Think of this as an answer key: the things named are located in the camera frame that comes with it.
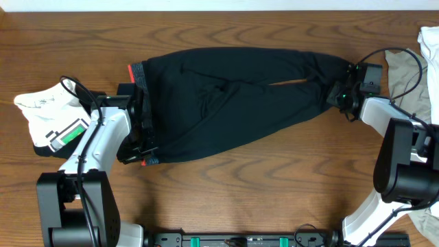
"beige cloth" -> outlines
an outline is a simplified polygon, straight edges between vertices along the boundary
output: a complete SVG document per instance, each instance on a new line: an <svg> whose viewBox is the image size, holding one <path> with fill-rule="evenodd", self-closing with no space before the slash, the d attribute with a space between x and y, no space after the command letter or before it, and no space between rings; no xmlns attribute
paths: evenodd
<svg viewBox="0 0 439 247"><path fill-rule="evenodd" d="M395 103L408 113L416 113L417 117L430 124L431 104L427 87L427 61L418 54L416 56L423 68L420 84L411 93L396 99ZM419 67L410 54L403 51L396 54L385 51L385 59L389 64L390 97L400 95L415 85L419 76Z"/></svg>
<svg viewBox="0 0 439 247"><path fill-rule="evenodd" d="M414 226L434 246L439 246L439 218L431 215L430 209L409 213Z"/></svg>

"white cloth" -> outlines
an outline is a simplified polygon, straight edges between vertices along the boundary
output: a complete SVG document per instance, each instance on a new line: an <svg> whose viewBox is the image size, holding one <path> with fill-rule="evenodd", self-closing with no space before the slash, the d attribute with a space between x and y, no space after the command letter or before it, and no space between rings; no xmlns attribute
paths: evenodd
<svg viewBox="0 0 439 247"><path fill-rule="evenodd" d="M439 27L422 27L418 42L428 63L427 84L431 102L431 123L439 124Z"/></svg>
<svg viewBox="0 0 439 247"><path fill-rule="evenodd" d="M68 89L75 92L75 84L64 80ZM14 99L29 121L29 132L36 147L48 146L56 152L90 124L90 116L61 85L45 91L18 95Z"/></svg>

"black sweatpants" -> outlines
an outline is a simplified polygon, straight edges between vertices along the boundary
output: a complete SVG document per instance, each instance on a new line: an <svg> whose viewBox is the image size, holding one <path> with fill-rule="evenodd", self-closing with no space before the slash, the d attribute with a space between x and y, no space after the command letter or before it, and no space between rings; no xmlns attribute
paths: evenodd
<svg viewBox="0 0 439 247"><path fill-rule="evenodd" d="M312 119L330 107L328 90L346 79L349 64L326 54L241 47L143 61L159 147L154 155L160 162L191 161ZM271 85L299 79L307 81Z"/></svg>

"wood grain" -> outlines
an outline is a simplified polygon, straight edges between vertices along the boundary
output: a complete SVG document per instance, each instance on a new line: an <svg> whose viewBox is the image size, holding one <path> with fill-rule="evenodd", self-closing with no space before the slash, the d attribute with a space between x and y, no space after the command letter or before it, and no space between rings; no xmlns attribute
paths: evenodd
<svg viewBox="0 0 439 247"><path fill-rule="evenodd" d="M3 22L3 17L5 16L5 11L0 7L0 27Z"/></svg>
<svg viewBox="0 0 439 247"><path fill-rule="evenodd" d="M36 156L14 96L74 75L115 93L126 65L182 49L217 46L319 51L357 62L389 46L419 52L421 26L437 12L8 13L0 30L0 246L42 246L35 183L62 164ZM385 64L383 55L370 59ZM383 77L387 93L387 77ZM336 109L199 161L110 176L123 220L187 233L291 232L335 228L372 190L382 138ZM408 217L392 228L432 246Z"/></svg>

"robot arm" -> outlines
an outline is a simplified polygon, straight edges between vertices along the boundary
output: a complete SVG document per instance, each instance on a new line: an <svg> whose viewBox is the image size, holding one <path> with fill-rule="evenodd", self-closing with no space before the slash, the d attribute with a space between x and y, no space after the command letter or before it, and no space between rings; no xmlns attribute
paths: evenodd
<svg viewBox="0 0 439 247"><path fill-rule="evenodd" d="M82 174L95 236L100 246L142 247L142 226L121 222L107 178L116 153L134 123L130 118L132 99L130 96L101 97L99 103L104 119L86 151ZM38 179L38 205L45 246L92 246L84 211L66 209L64 203L79 199L78 157L97 124L98 112L94 110L90 126L71 157L58 172L41 174Z"/></svg>
<svg viewBox="0 0 439 247"><path fill-rule="evenodd" d="M365 99L359 119L372 126L385 137L385 141L375 167L375 188L354 214L344 218L342 223L344 240L354 245L360 244L363 239L367 238L393 211L410 208L412 203L418 204L423 198L432 198L436 194L433 188L436 191L439 189L437 182L433 182L438 179L437 169L421 171L417 169L420 166L428 166L427 157L420 156L426 138L426 132L420 123L392 107L390 100L378 97ZM394 138L397 143L392 142L392 133L399 135L400 139ZM414 173L420 172L420 174L419 176L402 174L404 168ZM429 187L432 188L432 192L427 196L424 192L429 191ZM400 212L364 245L374 246L380 234L409 212Z"/></svg>

